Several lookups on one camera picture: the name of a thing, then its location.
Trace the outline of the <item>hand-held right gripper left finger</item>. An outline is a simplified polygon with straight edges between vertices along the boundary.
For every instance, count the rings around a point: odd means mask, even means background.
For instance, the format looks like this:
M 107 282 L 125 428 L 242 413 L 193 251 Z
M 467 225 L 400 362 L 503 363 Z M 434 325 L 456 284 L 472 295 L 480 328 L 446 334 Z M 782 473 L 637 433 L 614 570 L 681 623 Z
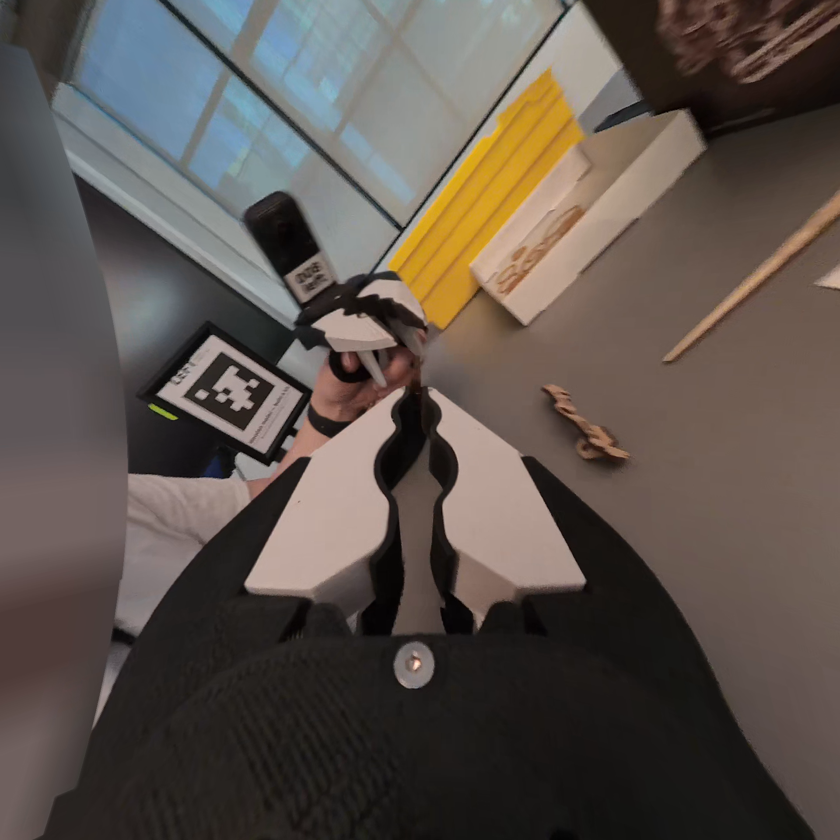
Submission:
M 245 588 L 310 602 L 388 602 L 396 585 L 396 512 L 383 476 L 411 393 L 394 392 L 310 458 Z

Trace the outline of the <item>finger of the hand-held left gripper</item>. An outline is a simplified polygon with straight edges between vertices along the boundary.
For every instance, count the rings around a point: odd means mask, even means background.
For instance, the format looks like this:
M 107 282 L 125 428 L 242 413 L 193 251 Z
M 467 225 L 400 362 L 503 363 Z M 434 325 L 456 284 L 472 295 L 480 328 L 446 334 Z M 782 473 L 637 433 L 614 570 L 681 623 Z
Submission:
M 422 305 L 395 272 L 356 276 L 345 286 L 344 314 L 371 317 L 389 328 L 397 324 L 409 329 L 427 329 Z
M 340 304 L 323 303 L 307 307 L 296 319 L 296 339 L 312 350 L 335 352 L 386 350 L 399 344 L 398 338 L 367 314 L 347 314 Z

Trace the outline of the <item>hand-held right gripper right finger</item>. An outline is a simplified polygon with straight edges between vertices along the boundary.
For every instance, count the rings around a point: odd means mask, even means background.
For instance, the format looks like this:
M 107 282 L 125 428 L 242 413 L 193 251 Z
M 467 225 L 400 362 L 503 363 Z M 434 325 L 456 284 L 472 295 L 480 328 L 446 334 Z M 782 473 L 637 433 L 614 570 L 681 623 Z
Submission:
M 443 393 L 427 388 L 434 504 L 430 564 L 442 598 L 466 608 L 580 592 L 575 561 L 523 456 Z

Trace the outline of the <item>wooden model part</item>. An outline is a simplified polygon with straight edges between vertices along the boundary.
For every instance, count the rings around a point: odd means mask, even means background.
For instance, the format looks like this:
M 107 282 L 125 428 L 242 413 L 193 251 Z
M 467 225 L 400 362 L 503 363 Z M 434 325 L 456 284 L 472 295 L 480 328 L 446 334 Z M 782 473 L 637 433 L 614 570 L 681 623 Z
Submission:
M 616 438 L 603 426 L 591 423 L 579 411 L 571 399 L 571 394 L 557 385 L 544 385 L 541 388 L 553 402 L 553 409 L 572 424 L 579 433 L 575 450 L 583 460 L 603 460 L 622 464 L 631 459 Z

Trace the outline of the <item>person's left forearm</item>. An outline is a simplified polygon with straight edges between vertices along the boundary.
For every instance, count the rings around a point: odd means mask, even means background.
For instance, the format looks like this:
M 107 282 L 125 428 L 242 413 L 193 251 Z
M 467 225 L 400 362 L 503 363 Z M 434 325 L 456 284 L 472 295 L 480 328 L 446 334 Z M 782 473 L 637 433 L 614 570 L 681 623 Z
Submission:
M 274 473 L 263 479 L 130 474 L 115 628 L 137 638 L 200 549 L 296 461 L 313 455 L 327 441 L 305 422 Z

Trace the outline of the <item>black model kit box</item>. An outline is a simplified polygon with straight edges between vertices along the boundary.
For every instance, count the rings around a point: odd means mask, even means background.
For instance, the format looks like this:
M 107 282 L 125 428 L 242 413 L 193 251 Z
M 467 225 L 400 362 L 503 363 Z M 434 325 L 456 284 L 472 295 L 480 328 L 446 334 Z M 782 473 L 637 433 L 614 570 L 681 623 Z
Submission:
M 707 137 L 838 104 L 838 1 L 583 5 L 650 109 Z

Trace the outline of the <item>person's left hand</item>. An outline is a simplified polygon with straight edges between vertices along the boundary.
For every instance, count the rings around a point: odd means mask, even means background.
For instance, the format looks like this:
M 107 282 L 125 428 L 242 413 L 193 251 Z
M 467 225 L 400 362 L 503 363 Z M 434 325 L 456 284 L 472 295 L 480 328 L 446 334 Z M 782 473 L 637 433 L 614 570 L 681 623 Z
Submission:
M 331 438 L 390 394 L 411 386 L 420 374 L 422 359 L 403 346 L 385 351 L 382 381 L 368 374 L 357 353 L 330 352 L 314 386 L 302 429 Z

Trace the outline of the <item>yellow plastic bin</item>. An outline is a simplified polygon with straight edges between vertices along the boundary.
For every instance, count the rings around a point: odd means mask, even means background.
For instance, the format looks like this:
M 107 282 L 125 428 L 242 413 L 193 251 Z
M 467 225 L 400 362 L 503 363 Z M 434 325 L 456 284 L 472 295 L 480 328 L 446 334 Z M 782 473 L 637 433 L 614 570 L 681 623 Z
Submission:
M 549 68 L 466 156 L 388 264 L 437 330 L 445 330 L 479 290 L 470 264 L 583 138 Z

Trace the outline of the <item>pile of rubber bands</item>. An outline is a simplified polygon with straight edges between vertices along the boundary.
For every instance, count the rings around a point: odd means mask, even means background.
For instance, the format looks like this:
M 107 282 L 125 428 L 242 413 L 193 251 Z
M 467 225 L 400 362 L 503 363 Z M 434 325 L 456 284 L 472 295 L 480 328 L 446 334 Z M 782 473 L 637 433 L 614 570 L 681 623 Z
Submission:
M 543 258 L 585 215 L 580 205 L 546 213 L 536 227 L 501 261 L 490 279 L 490 289 L 505 297 L 519 285 Z

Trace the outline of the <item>large glass window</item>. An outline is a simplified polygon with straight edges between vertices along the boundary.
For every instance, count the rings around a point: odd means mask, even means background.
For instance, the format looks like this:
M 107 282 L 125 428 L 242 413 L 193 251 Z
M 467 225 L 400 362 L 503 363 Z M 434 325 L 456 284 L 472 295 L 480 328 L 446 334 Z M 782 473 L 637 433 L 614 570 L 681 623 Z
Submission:
M 318 175 L 404 230 L 570 2 L 88 2 L 69 83 L 239 215 Z

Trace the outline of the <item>black framed marker sign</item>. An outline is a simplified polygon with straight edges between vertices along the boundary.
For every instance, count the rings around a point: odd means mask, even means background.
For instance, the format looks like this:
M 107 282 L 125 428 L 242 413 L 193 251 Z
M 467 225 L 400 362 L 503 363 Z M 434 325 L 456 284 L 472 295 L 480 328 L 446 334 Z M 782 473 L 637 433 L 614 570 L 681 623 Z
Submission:
M 205 322 L 137 393 L 164 418 L 198 424 L 264 466 L 280 461 L 312 394 L 298 379 Z

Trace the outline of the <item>white cardboard tray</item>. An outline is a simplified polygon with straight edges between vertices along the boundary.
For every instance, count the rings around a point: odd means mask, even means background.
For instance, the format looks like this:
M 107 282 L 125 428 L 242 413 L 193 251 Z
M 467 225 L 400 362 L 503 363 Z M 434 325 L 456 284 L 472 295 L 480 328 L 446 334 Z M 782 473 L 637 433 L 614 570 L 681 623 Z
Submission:
M 690 110 L 623 122 L 577 143 L 544 177 L 470 264 L 493 300 L 528 326 L 629 227 L 656 204 L 707 149 Z M 553 209 L 573 205 L 583 218 L 514 290 L 490 289 L 501 261 Z

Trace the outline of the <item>thin wooden strip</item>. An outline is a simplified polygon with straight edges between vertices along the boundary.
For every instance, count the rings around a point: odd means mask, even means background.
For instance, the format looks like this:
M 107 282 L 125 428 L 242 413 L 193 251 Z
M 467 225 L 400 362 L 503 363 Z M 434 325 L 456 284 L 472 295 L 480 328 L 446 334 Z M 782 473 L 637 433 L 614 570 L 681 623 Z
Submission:
M 677 362 L 685 353 L 702 341 L 720 322 L 740 307 L 751 295 L 800 253 L 807 250 L 839 218 L 839 192 L 820 206 L 801 227 L 795 230 L 770 257 L 734 288 L 705 318 L 677 342 L 662 358 L 662 364 Z

